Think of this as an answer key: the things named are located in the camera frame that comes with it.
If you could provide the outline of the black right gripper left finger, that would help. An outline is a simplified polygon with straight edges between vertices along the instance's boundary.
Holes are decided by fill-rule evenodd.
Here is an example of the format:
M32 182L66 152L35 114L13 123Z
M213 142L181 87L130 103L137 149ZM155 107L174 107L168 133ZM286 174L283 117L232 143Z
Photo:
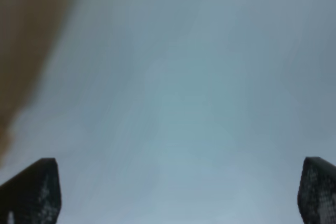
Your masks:
M61 206L55 158L41 158L1 185L1 223L55 224Z

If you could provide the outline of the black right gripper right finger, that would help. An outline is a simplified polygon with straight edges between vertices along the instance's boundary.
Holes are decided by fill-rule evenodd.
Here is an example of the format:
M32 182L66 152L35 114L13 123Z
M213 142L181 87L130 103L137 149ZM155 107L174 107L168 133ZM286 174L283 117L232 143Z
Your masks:
M335 224L335 166L320 157L304 159L297 204L303 223Z

